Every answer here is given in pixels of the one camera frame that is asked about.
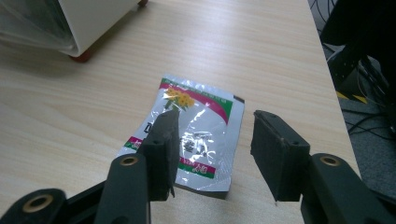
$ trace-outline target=flower image on packet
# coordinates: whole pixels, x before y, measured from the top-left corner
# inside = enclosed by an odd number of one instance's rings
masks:
[[[244,101],[227,91],[165,75],[151,112],[119,156],[137,151],[161,113],[178,110],[176,183],[201,191],[228,191],[244,108]]]

